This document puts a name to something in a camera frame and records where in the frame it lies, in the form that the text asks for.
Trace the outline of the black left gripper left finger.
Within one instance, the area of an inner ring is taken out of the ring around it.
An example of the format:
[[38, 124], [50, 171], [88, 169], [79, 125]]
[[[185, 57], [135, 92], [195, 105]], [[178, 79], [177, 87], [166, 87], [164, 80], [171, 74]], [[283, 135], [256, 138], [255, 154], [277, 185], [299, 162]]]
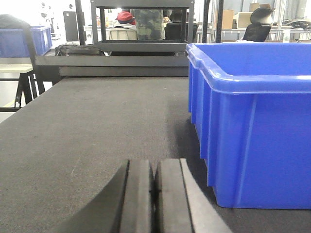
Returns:
[[125, 160], [102, 191], [63, 222], [59, 233], [152, 233], [153, 171], [148, 160]]

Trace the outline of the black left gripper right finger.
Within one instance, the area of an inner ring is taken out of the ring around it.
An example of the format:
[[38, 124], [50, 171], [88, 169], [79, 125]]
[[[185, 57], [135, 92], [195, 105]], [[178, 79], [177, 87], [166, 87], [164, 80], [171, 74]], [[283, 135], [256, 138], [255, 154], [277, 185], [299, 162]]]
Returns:
[[157, 233], [230, 233], [206, 198], [185, 159], [158, 163], [155, 173]]

